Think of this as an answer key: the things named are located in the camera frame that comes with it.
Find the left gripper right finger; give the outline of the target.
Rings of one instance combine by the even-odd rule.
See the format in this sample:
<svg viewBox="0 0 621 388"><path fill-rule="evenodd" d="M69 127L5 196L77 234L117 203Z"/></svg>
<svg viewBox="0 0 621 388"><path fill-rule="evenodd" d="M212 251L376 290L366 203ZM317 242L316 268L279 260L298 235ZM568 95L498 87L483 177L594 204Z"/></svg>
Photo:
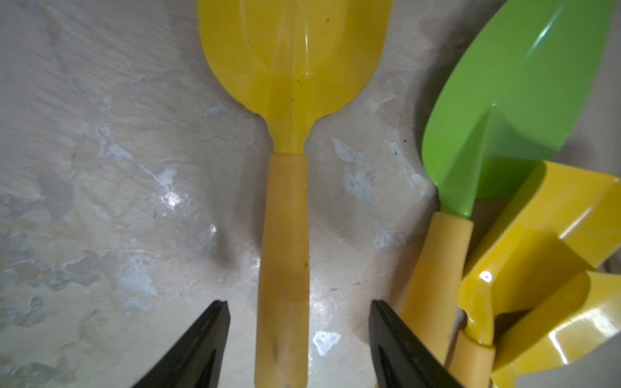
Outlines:
<svg viewBox="0 0 621 388"><path fill-rule="evenodd" d="M460 384L383 300L369 316L370 352L382 388L459 388Z"/></svg>

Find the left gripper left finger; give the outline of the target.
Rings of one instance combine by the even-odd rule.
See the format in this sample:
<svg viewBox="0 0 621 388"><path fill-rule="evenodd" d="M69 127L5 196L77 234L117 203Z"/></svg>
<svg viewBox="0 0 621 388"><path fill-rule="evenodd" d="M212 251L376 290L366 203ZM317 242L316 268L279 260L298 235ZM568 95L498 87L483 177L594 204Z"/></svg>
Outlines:
<svg viewBox="0 0 621 388"><path fill-rule="evenodd" d="M216 388L230 323L227 302L213 301L134 387Z"/></svg>

